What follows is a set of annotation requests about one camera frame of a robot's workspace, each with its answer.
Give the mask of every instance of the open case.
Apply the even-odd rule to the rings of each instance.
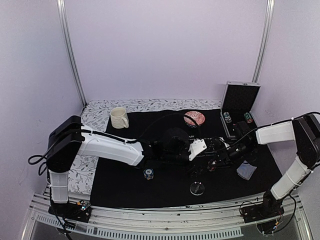
[[[259,89],[260,84],[255,82],[228,81],[226,83],[220,116],[228,138],[232,139],[236,137],[233,124],[245,121],[245,113],[250,113],[253,119],[251,108],[256,100]],[[223,114],[226,112],[231,117],[231,123],[225,121]]]

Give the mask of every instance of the white wall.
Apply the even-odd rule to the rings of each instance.
[[[55,0],[0,1],[0,239],[16,240],[34,192],[45,187],[27,158],[81,112]]]
[[[276,1],[253,113],[260,125],[320,112],[320,1]],[[293,142],[270,146],[284,173],[296,155]],[[299,188],[315,240],[320,239],[320,169]]]
[[[89,100],[221,99],[250,82],[266,0],[68,0],[66,13]]]

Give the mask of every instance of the case lid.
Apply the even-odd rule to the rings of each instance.
[[[221,110],[232,113],[250,112],[259,89],[259,83],[228,81],[225,87]]]

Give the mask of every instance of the leaf pattern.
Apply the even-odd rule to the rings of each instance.
[[[220,100],[206,99],[129,99],[90,101],[84,109],[81,120],[89,127],[104,132],[107,129],[110,111],[116,107],[126,108],[128,113],[156,112],[163,110],[219,109]],[[98,157],[77,155],[69,171],[69,191],[90,195],[95,177]]]

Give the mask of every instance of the bowl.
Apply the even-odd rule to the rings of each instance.
[[[201,112],[198,112],[198,111],[188,111],[185,113],[185,115],[193,118],[199,126],[201,126],[206,120],[205,115],[203,115]],[[190,128],[197,127],[197,125],[195,125],[195,123],[191,119],[187,117],[183,117],[183,118],[184,118],[184,122],[188,125],[188,127]]]

